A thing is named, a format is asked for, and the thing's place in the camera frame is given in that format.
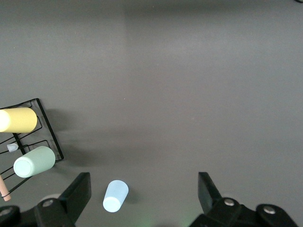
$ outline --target yellow cylinder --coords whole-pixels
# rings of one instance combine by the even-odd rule
[[[36,113],[27,107],[0,110],[0,132],[28,133],[37,125]]]

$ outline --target light green cylinder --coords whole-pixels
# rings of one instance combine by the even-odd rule
[[[55,161],[54,152],[41,146],[18,158],[14,163],[14,171],[19,177],[27,178],[52,168]]]

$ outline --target pink wooden stick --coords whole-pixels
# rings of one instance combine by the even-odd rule
[[[1,175],[0,175],[0,193],[2,196],[7,195],[7,196],[3,197],[4,201],[9,201],[11,199],[10,195],[8,195],[9,191],[8,191]]]

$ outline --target metal rack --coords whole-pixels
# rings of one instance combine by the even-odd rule
[[[0,142],[0,145],[2,144],[11,144],[11,143],[17,143],[18,150],[21,151],[22,155],[30,152],[32,149],[38,147],[38,146],[47,146],[55,153],[56,156],[56,163],[60,162],[64,159],[63,153],[61,151],[61,148],[59,146],[58,140],[54,134],[54,131],[49,123],[49,120],[46,116],[45,110],[42,106],[42,103],[39,98],[31,99],[25,102],[22,102],[17,105],[12,105],[0,109],[10,109],[10,108],[18,108],[18,107],[28,107],[34,110],[34,112],[37,115],[37,126],[35,129],[30,133],[13,133],[11,137],[8,139],[5,139],[4,141]],[[0,154],[4,154],[9,152],[8,150],[5,150],[1,152]],[[0,175],[4,173],[8,173],[10,170],[13,169],[13,166],[4,170],[0,173]],[[10,177],[15,175],[15,173],[12,173],[3,180],[6,180]],[[2,198],[8,196],[13,191],[15,191],[19,186],[24,184],[26,181],[28,181],[31,177],[25,178],[23,181],[18,183],[15,187],[9,190],[9,193],[7,195],[2,196]]]

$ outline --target bolt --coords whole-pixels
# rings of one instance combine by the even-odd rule
[[[11,210],[12,210],[12,208],[8,208],[8,209],[1,211],[0,217],[9,214],[11,212]]]
[[[49,207],[50,205],[52,205],[52,203],[53,203],[53,200],[48,200],[48,201],[45,201],[45,202],[42,204],[42,206],[43,206],[43,207]]]
[[[273,209],[273,208],[270,207],[270,206],[265,206],[263,210],[264,210],[267,214],[275,214],[275,213],[276,213],[275,209]]]
[[[227,206],[231,206],[231,207],[235,205],[234,201],[231,200],[231,199],[225,199],[225,200],[224,200],[224,203],[225,203]]]

